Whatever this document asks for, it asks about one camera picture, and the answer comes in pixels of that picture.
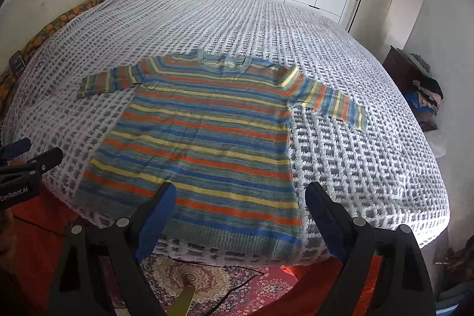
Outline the striped knit sweater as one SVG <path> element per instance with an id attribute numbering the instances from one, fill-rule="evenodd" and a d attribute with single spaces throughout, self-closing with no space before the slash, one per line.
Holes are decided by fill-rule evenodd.
<path id="1" fill-rule="evenodd" d="M 289 160 L 291 111 L 314 109 L 360 131 L 365 109 L 297 67 L 264 59 L 167 54 L 82 81 L 80 98 L 133 89 L 75 193 L 77 205 L 128 216 L 165 182 L 177 189 L 166 237 L 293 259 L 303 225 Z"/>

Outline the orange red clothing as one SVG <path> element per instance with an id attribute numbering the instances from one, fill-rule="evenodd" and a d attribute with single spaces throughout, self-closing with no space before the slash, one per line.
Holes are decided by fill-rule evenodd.
<path id="1" fill-rule="evenodd" d="M 1 314 L 45 315 L 64 229 L 76 218 L 46 188 L 1 215 Z M 331 257 L 315 265 L 283 267 L 251 282 L 249 298 L 266 303 L 256 315 L 314 315 L 342 268 Z"/>

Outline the pile of clothes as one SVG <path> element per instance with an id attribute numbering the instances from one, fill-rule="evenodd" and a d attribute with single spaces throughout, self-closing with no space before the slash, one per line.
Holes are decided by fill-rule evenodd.
<path id="1" fill-rule="evenodd" d="M 437 130 L 434 117 L 437 116 L 443 100 L 441 87 L 431 77 L 431 67 L 420 55 L 409 53 L 408 59 L 421 75 L 416 75 L 411 81 L 411 88 L 405 94 L 406 101 L 423 132 Z"/>

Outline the orange floral green sheet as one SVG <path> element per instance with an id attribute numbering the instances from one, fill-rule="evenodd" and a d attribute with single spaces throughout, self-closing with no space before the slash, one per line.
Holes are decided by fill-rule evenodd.
<path id="1" fill-rule="evenodd" d="M 46 40 L 49 39 L 53 34 L 57 33 L 61 28 L 65 27 L 71 20 L 78 17 L 85 11 L 95 7 L 106 0 L 87 0 L 79 4 L 77 7 L 73 7 L 68 11 L 64 12 L 54 20 L 44 26 L 40 32 L 38 32 L 20 51 L 23 55 L 23 59 L 26 65 L 31 61 L 35 52 L 43 45 Z M 4 120 L 10 105 L 13 102 L 15 93 L 18 89 L 18 82 L 20 80 L 16 78 L 13 72 L 10 70 L 10 65 L 1 73 L 1 120 Z"/>

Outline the black smartphone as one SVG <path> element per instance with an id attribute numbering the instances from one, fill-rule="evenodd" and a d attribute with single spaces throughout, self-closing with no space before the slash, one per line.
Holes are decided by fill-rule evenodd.
<path id="1" fill-rule="evenodd" d="M 16 51 L 9 59 L 10 70 L 16 78 L 19 78 L 26 69 L 26 62 L 21 51 Z"/>

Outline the white grey woven bedspread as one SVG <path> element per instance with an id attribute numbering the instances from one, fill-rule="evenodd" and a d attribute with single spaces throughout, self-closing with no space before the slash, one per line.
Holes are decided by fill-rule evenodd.
<path id="1" fill-rule="evenodd" d="M 98 0 L 25 53 L 1 101 L 2 142 L 61 148 L 46 185 L 99 226 L 172 183 L 158 254 L 323 259 L 313 182 L 376 228 L 408 225 L 420 246 L 448 227 L 448 191 L 406 100 L 327 17 L 260 0 Z"/>

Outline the red patterned rug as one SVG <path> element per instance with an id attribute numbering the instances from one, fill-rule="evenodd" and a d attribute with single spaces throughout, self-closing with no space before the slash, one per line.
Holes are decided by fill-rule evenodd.
<path id="1" fill-rule="evenodd" d="M 186 263 L 152 254 L 141 270 L 164 309 L 186 285 L 196 289 L 189 315 L 251 315 L 289 292 L 297 279 L 280 267 Z"/>

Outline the dark wooden nightstand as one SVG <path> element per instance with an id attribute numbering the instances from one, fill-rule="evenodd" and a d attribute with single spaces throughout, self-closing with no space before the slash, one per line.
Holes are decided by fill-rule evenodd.
<path id="1" fill-rule="evenodd" d="M 420 80 L 422 72 L 398 48 L 390 47 L 382 64 L 402 94 L 411 90 L 414 80 Z"/>

